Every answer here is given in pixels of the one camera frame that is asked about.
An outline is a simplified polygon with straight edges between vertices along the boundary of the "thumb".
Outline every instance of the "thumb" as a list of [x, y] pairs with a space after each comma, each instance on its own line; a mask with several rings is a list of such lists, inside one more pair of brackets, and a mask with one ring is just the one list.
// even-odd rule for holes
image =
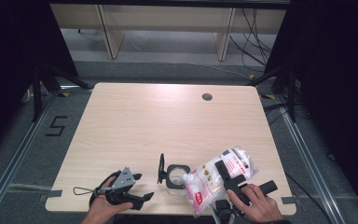
[[129, 210], [133, 207], [132, 203], [121, 203], [119, 205], [116, 205], [117, 212], [124, 212], [126, 210]]

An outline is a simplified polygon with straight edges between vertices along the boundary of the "light wood tabletop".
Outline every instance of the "light wood tabletop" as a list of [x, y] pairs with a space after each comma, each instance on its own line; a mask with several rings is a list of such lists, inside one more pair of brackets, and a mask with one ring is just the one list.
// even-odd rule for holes
[[[204, 100], [205, 93], [212, 100]], [[88, 211], [90, 194], [76, 196], [73, 188], [94, 189], [128, 166], [143, 175], [130, 194], [155, 194], [140, 211], [127, 213], [192, 215], [185, 196], [170, 194], [165, 181], [157, 183], [160, 154], [165, 170], [170, 164], [195, 170], [235, 146], [244, 148], [259, 169], [248, 183], [274, 180], [278, 190], [269, 196], [283, 215], [293, 215], [296, 205], [282, 203], [292, 193], [254, 87], [99, 83], [52, 187], [62, 190], [62, 196], [48, 198], [46, 208]]]

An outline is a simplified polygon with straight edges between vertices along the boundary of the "hand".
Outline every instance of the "hand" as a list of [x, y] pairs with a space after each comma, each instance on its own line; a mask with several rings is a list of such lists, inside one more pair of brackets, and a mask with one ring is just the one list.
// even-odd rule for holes
[[251, 205], [244, 204], [232, 190], [227, 191], [228, 198], [240, 209], [252, 222], [272, 222], [282, 220], [282, 214], [277, 202], [264, 195], [260, 187], [248, 184], [241, 189], [251, 201]]
[[[115, 177], [112, 177], [107, 180], [104, 186], [108, 186], [114, 179]], [[83, 219], [82, 224], [104, 224], [115, 214], [131, 209], [132, 207], [132, 203], [112, 205], [106, 200], [105, 195], [99, 195], [89, 207], [89, 211]]]

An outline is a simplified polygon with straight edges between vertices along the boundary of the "red and white label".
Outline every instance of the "red and white label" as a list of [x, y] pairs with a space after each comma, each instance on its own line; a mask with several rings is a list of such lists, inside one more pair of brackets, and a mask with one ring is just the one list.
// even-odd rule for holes
[[202, 194], [201, 194], [201, 192], [196, 193], [196, 201], [197, 201], [197, 204], [202, 203]]

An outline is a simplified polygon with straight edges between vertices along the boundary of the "grommet hole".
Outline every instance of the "grommet hole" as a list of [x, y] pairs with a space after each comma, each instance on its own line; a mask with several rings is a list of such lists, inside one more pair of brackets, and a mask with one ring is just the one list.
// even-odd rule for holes
[[202, 99], [204, 99], [205, 101], [211, 101], [212, 100], [212, 95], [210, 93], [203, 93], [202, 94]]

